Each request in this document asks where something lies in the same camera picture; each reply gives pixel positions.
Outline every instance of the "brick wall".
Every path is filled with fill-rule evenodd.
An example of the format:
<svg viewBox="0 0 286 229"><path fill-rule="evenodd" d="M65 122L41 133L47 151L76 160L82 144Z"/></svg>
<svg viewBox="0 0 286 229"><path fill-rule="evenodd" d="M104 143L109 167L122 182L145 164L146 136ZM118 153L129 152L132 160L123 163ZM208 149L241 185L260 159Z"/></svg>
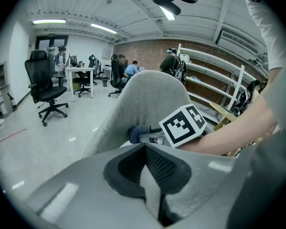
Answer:
<svg viewBox="0 0 286 229"><path fill-rule="evenodd" d="M116 45L114 47L114 53L116 54L123 54L125 55L126 59L128 60L128 63L131 64L133 60L138 61L139 66L144 66L148 70L160 70L159 66L162 63L162 61L166 58L167 53L166 50L170 47L175 47L178 49L179 44L182 44L182 47L184 48L190 48L202 52L206 52L209 54L212 54L214 56L217 56L219 58L222 58L224 60L227 60L234 65L241 67L241 65L245 66L245 71L247 71L249 74L251 74L256 79L259 79L261 81L264 81L265 79L250 65L248 65L246 62L241 61L240 59L229 55L225 51L222 51L220 49L197 43L197 42L189 42L189 41L177 41L177 40L148 40L148 41L139 41L139 42L129 42L124 43L121 45ZM207 62L203 62L197 59L191 59L193 63L199 64L201 66L210 68L212 70L218 71L221 74L224 74L228 77L231 77L231 73L219 68L215 65L212 65ZM228 84L215 79L209 75L196 72L196 71L188 71L188 76L194 75L197 78L199 78L202 82L208 83L210 85L213 85L223 91L227 90ZM247 86L248 84L246 82L242 82L243 86ZM212 102L215 102L217 104L220 104L222 99L224 98L221 94L208 89L204 86L200 86L195 83L187 82L186 88L188 91L195 93L197 95L200 95L202 97L205 97ZM234 88L231 88L229 94L233 94ZM208 105L206 102L199 101L200 103L204 105Z"/></svg>

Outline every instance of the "white desk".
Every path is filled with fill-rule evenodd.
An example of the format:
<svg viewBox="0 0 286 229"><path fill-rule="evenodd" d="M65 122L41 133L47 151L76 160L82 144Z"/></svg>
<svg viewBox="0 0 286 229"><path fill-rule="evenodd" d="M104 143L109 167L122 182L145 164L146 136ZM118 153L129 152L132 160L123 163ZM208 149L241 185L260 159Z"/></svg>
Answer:
<svg viewBox="0 0 286 229"><path fill-rule="evenodd" d="M79 72L79 71L90 71L90 88L91 88L91 97L94 97L94 93L93 93L93 70L95 68L66 68L66 74L68 75L67 77L67 82L68 85L70 86L70 92L72 95L72 102L75 102L75 98L74 98L74 94L73 94L73 85L72 85L72 72Z"/></svg>

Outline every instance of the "chair base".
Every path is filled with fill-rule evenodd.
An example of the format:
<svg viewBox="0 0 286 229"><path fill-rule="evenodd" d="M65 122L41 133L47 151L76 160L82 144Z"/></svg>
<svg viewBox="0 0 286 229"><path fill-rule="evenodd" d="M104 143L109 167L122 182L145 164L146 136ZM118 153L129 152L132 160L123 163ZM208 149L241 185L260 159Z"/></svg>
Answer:
<svg viewBox="0 0 286 229"><path fill-rule="evenodd" d="M118 89L114 93L109 93L108 97L110 97L111 94L120 94L121 92L122 92L122 89Z"/></svg>
<svg viewBox="0 0 286 229"><path fill-rule="evenodd" d="M83 92L91 92L91 90L90 90L90 88L84 88L84 87L82 87L81 89L77 89L77 90L75 90L75 91L73 91L73 94L75 94L75 92L79 92L78 93L78 97L81 97L81 94L83 93Z"/></svg>
<svg viewBox="0 0 286 229"><path fill-rule="evenodd" d="M39 118L42 118L42 115L41 115L41 114L44 113L44 112L46 112L46 114L44 115L44 117L43 117L43 119L42 119L42 121L41 121L42 124L43 124L43 126L47 126L47 125L48 125L48 124L45 122L45 120L46 120L46 118L49 116L49 114L50 114L51 112L58 112L58 113L62 114L63 117L65 117L65 118L68 117L68 115L65 114L63 111L57 109L57 108L62 107L62 106L66 106L66 108L68 108L69 105L68 105L67 103L65 103L65 104L55 104L55 101L54 101L54 100L51 100L51 101L49 101L48 103L50 104L49 107L47 107L47 108L41 110L40 112L38 112Z"/></svg>

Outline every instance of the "trash can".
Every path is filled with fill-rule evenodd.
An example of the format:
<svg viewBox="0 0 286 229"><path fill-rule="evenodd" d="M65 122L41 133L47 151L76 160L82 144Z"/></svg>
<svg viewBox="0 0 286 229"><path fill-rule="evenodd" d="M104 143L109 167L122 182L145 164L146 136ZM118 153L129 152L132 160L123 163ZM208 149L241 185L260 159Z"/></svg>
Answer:
<svg viewBox="0 0 286 229"><path fill-rule="evenodd" d="M107 78L103 78L103 79L102 79L102 81L103 81L103 86L107 86L107 80L108 80Z"/></svg>

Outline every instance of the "desk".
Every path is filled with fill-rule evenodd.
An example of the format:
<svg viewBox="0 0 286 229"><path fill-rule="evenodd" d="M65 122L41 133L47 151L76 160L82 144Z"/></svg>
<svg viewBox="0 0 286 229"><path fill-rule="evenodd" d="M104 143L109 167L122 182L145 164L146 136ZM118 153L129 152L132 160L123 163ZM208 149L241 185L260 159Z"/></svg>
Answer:
<svg viewBox="0 0 286 229"><path fill-rule="evenodd" d="M214 131L217 131L219 128L221 128L228 120L234 121L237 119L234 114L226 111L222 106L213 102L210 102L210 105L225 117L217 126L214 127Z"/></svg>
<svg viewBox="0 0 286 229"><path fill-rule="evenodd" d="M72 95L72 102L75 102L75 98L74 98L74 94L73 94L73 85L72 85L72 72L79 72L79 71L90 71L90 88L91 88L91 97L94 97L94 92L93 92L93 70L95 68L66 68L66 74L68 75L67 77L67 82L68 85L70 86L70 91L71 91L71 95Z"/></svg>

